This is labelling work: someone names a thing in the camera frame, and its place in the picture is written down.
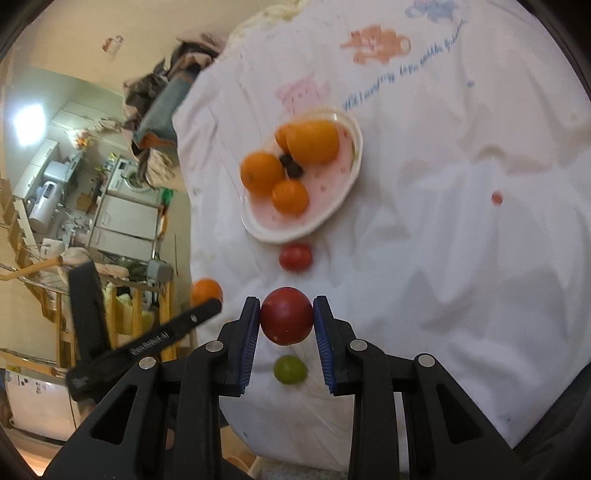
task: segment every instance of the dark raisin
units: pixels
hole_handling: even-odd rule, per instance
[[[301,165],[293,160],[290,164],[288,164],[288,166],[286,166],[285,169],[287,171],[287,176],[291,179],[299,179],[304,174],[304,169],[301,167]]]
[[[281,165],[283,165],[284,168],[287,168],[287,166],[291,164],[294,161],[294,159],[291,158],[291,155],[282,155],[279,157],[279,161],[281,162]]]

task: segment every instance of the tangerine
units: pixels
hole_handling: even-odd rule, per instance
[[[240,179],[254,196],[266,197],[285,178],[283,165],[275,155],[257,151],[247,155],[240,165]]]
[[[308,208],[308,191],[299,180],[283,180],[271,193],[273,206],[283,215],[300,215]]]
[[[339,153],[339,132],[328,120],[292,124],[285,137],[290,155],[300,164],[328,163]]]
[[[291,128],[291,124],[281,125],[275,132],[275,141],[277,145],[281,147],[284,153],[289,153],[290,150],[287,147],[287,132]]]
[[[193,284],[191,289],[191,305],[196,307],[211,299],[222,301],[223,291],[218,282],[212,278],[202,278]]]

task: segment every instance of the metal screw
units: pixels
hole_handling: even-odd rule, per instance
[[[139,367],[144,370],[149,370],[156,365],[156,359],[153,356],[145,356],[139,361]]]
[[[425,368],[431,368],[435,365],[435,359],[431,355],[424,353],[418,358],[418,363]]]
[[[365,342],[364,340],[353,340],[349,346],[351,347],[351,350],[355,350],[356,352],[363,352],[367,347],[368,344],[367,342]]]
[[[219,340],[212,340],[205,346],[205,350],[208,352],[219,352],[223,348],[223,343]]]

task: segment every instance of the green cherry tomato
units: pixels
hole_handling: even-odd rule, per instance
[[[284,385],[293,385],[306,379],[308,368],[296,356],[284,355],[275,362],[273,373],[275,378]]]

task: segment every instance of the blanket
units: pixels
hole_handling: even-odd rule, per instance
[[[309,237],[311,270],[292,275],[242,226],[239,165],[319,104],[357,119],[363,166]],[[326,295],[359,338],[437,357],[511,446],[589,362],[591,106],[515,0],[313,0],[202,72],[173,123],[191,275],[225,297],[202,341],[246,296]],[[289,353],[309,369],[297,386],[272,373]],[[329,395],[313,335],[260,334],[246,394],[221,406],[259,455],[348,465],[353,402]]]

